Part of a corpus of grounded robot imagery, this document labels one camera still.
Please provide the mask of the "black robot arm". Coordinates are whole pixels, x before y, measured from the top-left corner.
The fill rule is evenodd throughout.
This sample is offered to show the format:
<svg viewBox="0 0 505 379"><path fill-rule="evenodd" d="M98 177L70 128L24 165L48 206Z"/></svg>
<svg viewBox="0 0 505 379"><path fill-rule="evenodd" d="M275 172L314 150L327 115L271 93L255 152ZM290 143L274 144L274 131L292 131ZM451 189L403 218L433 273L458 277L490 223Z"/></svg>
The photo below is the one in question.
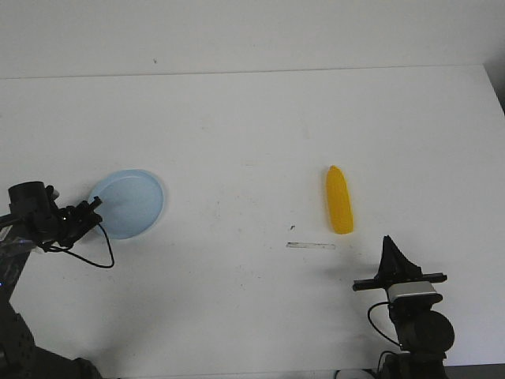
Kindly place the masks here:
<svg viewBox="0 0 505 379"><path fill-rule="evenodd" d="M386 292L386 301L368 308L367 319L399 351L380 354L375 378L447 377L443 361L454 345L455 331L444 315L432 309L443 300L433 285L446 280L442 272L424 273L390 236L383 237L377 273L371 279L355 280L352 286L354 291L382 289ZM387 307L395 339L382 332L372 320L372 311L379 306Z"/></svg>
<svg viewBox="0 0 505 379"><path fill-rule="evenodd" d="M100 226L99 197L59 207L58 191L43 182L8 190L9 211L1 217L1 376L3 378L100 378L86 358L66 358L40 347L11 297L35 249L70 253L74 244Z"/></svg>

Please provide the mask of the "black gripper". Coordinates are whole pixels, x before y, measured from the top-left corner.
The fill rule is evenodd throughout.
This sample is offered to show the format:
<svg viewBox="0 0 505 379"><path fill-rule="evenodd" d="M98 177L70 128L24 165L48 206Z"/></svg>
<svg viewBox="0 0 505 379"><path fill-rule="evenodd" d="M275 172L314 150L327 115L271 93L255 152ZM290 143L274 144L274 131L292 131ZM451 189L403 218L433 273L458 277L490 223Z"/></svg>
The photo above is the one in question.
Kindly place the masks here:
<svg viewBox="0 0 505 379"><path fill-rule="evenodd" d="M382 253L378 272L374 278L355 280L353 291L368 291L375 289L387 290L394 284L416 283L426 281L429 283L443 283L447 275L442 272L423 274L421 267L412 263L396 246L389 235L383 237Z"/></svg>
<svg viewBox="0 0 505 379"><path fill-rule="evenodd" d="M75 242L98 226L103 218L95 212L102 204L99 197L93 202L82 201L77 206L67 206L58 210L59 229L56 242L61 247L72 247Z"/></svg>

